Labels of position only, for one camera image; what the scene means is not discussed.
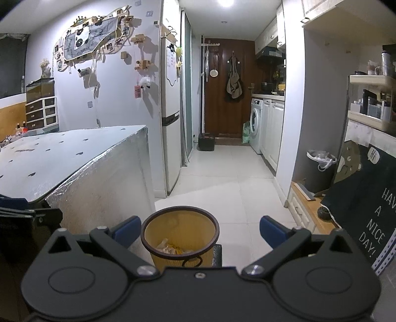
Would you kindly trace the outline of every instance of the white ladle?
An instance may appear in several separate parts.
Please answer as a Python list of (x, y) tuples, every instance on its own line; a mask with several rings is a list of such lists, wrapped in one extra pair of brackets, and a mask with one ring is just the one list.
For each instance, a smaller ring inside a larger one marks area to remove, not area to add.
[(219, 72), (217, 71), (217, 63), (219, 61), (219, 55), (217, 53), (213, 54), (213, 61), (214, 61), (215, 69), (212, 69), (209, 74), (212, 77), (217, 77), (219, 75)]

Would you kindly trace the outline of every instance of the black box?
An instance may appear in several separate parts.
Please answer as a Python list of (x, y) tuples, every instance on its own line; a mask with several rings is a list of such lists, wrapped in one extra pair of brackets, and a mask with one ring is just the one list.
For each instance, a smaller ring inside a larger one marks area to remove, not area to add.
[(215, 150), (215, 136), (209, 133), (200, 133), (198, 135), (198, 150), (199, 151), (214, 151)]

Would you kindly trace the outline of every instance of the upper cabinet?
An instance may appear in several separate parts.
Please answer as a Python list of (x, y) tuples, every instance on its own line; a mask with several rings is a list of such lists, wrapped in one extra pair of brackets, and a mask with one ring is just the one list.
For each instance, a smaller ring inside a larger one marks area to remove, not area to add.
[(301, 0), (304, 28), (358, 45), (396, 43), (396, 15), (379, 0)]
[(278, 27), (275, 18), (256, 39), (255, 41), (256, 54), (260, 52), (264, 47), (267, 46), (276, 47), (277, 38), (278, 38)]
[(283, 13), (283, 4), (280, 4), (276, 11), (276, 25), (278, 27), (278, 42), (276, 47), (280, 50), (286, 48), (286, 33), (285, 33), (285, 16)]

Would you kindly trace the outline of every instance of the green plastic bag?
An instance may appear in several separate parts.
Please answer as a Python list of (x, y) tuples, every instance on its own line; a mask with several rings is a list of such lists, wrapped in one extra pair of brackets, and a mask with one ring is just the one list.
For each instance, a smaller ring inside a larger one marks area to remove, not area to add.
[(250, 122), (244, 123), (242, 130), (242, 143), (249, 143), (250, 137)]

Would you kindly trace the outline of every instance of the ceiling light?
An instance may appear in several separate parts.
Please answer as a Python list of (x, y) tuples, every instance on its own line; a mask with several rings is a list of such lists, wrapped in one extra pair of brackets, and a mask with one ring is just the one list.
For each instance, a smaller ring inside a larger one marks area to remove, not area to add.
[(234, 4), (234, 0), (218, 0), (219, 4), (221, 4), (224, 8), (229, 8)]

